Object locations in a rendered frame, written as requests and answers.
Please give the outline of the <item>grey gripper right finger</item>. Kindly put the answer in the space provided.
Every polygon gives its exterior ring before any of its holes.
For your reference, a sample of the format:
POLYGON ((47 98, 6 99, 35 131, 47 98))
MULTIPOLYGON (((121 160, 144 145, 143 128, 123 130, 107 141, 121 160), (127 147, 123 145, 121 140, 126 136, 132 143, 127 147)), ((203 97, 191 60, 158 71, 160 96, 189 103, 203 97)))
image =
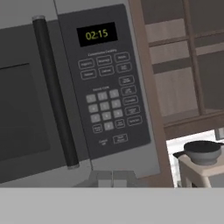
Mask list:
POLYGON ((137 187, 139 181, 133 171, 114 171, 113 187, 137 187))

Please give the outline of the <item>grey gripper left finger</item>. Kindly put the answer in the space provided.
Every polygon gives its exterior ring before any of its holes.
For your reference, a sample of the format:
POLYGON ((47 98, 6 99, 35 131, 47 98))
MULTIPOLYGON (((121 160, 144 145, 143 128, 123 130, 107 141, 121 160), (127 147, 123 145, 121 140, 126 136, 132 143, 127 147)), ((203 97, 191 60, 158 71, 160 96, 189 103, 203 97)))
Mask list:
POLYGON ((111 171, 91 171, 88 178, 76 185, 76 187, 112 187, 113 179, 111 171))

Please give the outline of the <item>microwave start button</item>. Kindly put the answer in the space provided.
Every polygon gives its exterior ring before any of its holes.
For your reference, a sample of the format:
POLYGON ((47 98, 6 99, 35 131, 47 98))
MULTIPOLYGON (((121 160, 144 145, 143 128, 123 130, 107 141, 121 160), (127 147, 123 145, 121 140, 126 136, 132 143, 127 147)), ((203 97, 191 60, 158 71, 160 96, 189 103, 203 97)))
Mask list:
POLYGON ((114 144, 121 144, 128 141, 128 135, 127 134, 121 134, 118 136, 113 137, 114 144))

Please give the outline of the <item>grey microwave oven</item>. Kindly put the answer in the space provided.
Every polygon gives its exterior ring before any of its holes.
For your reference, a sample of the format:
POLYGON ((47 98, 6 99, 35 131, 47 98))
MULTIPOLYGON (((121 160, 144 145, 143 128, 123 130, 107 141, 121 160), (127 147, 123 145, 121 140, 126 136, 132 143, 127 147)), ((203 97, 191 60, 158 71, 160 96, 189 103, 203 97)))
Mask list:
POLYGON ((139 186, 158 174, 155 138, 146 108, 143 69, 128 0, 0 0, 0 30, 59 22, 91 171, 133 171, 139 186), (125 143, 113 137, 128 135, 125 143))

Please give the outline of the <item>dark microwave door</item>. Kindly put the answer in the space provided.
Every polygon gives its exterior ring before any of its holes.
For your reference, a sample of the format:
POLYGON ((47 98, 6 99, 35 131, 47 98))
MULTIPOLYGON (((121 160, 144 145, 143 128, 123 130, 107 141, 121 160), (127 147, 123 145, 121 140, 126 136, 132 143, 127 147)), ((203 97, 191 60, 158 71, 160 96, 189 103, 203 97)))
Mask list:
POLYGON ((80 164, 69 169, 46 87, 33 26, 0 30, 0 187, 69 187, 91 164, 59 22, 47 23, 80 164))

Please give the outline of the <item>brown glass-door cupboard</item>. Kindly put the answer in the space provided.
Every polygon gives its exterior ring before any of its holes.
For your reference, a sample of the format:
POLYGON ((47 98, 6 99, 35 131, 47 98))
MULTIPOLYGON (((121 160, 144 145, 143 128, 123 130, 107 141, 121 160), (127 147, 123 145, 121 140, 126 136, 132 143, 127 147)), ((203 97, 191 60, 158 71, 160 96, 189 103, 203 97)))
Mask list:
POLYGON ((196 26, 224 0, 128 1, 157 153, 143 160, 160 169, 143 179, 172 187, 166 142, 224 128, 224 28, 196 26))

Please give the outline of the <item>beige wooden stool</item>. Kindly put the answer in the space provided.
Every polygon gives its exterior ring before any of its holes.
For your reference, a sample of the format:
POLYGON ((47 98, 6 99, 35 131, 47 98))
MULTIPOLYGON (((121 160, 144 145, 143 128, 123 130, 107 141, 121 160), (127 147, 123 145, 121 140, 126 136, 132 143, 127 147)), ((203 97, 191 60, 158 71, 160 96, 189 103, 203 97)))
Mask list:
POLYGON ((183 155, 178 164, 179 187, 224 188, 224 155, 218 157, 216 164, 208 166, 194 164, 187 155, 183 155))

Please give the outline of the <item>dark grey pan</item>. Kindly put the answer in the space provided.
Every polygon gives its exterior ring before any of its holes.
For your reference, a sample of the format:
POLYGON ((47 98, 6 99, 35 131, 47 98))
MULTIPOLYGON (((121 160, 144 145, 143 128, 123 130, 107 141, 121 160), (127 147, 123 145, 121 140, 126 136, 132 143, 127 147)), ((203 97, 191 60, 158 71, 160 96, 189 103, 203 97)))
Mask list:
POLYGON ((221 155, 224 143, 207 140, 191 141, 184 144, 184 150, 173 153, 175 158, 187 155, 196 165, 214 165, 221 155))

